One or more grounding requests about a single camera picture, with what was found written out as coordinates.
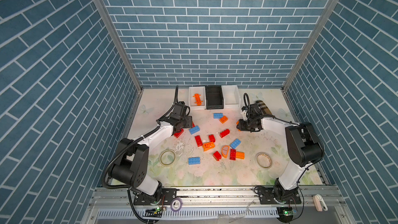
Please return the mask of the orange long lego chassis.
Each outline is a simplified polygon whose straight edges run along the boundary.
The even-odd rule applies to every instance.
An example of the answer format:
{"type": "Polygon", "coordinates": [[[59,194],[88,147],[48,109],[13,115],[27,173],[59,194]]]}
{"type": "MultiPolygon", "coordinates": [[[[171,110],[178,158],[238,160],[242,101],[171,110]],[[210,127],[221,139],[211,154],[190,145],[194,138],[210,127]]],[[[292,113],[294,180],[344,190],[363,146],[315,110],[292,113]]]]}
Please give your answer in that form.
{"type": "Polygon", "coordinates": [[[196,93],[193,96],[194,98],[194,103],[196,104],[196,106],[202,106],[203,101],[201,100],[201,95],[196,93]]]}

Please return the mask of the small red lego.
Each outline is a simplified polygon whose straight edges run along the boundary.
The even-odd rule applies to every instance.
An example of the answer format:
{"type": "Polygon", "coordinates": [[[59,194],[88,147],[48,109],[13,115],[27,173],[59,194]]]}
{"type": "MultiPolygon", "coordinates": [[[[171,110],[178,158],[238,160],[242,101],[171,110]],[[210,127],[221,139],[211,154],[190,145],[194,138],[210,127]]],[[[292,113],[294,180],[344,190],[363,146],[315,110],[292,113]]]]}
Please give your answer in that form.
{"type": "Polygon", "coordinates": [[[216,141],[215,136],[213,134],[209,135],[208,137],[210,142],[214,143],[216,141]]]}

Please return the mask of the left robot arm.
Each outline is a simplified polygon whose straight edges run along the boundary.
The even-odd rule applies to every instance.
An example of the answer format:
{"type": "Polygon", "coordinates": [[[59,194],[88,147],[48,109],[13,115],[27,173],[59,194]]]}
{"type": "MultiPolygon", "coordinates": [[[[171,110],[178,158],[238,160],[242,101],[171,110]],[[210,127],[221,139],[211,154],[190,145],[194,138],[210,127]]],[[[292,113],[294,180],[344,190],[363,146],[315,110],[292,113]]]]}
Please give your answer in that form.
{"type": "Polygon", "coordinates": [[[157,119],[156,127],[131,140],[122,139],[114,158],[104,169],[101,184],[107,189],[127,189],[128,193],[143,194],[153,202],[161,198],[162,184],[147,175],[149,152],[165,139],[182,129],[192,127],[190,108],[175,101],[166,114],[157,119]]]}

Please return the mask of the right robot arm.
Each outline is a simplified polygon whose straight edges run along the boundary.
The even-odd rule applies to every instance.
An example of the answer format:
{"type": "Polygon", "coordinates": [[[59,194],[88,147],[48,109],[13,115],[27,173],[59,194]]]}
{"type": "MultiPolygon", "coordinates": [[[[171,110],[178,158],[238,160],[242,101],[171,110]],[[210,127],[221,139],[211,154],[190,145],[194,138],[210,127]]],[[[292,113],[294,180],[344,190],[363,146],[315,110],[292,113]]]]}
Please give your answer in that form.
{"type": "Polygon", "coordinates": [[[273,131],[285,137],[290,161],[274,184],[274,196],[282,198],[297,192],[301,177],[323,158],[325,149],[311,123],[282,120],[266,109],[264,102],[257,100],[251,103],[245,93],[242,119],[238,121],[237,129],[251,133],[273,131]]]}

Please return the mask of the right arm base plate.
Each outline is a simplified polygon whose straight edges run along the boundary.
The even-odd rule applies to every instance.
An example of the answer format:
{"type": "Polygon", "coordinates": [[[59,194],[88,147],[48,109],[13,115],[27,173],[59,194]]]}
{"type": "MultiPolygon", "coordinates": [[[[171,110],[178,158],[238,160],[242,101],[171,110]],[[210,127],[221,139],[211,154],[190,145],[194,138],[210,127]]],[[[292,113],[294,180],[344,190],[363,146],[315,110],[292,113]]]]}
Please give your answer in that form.
{"type": "Polygon", "coordinates": [[[301,196],[298,189],[284,190],[280,186],[264,187],[255,186],[253,189],[254,193],[258,195],[260,204],[272,205],[272,204],[301,204],[301,196]]]}

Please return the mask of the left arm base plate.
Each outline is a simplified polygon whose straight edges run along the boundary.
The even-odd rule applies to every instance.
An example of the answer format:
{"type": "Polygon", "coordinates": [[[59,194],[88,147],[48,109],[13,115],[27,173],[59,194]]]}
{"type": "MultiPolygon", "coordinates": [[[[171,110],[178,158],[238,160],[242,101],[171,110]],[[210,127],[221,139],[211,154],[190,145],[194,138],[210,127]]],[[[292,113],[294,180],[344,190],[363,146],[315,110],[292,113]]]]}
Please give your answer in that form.
{"type": "Polygon", "coordinates": [[[176,188],[157,189],[154,195],[140,193],[134,197],[133,204],[138,206],[144,205],[163,205],[170,206],[172,201],[177,198],[176,188]]]}

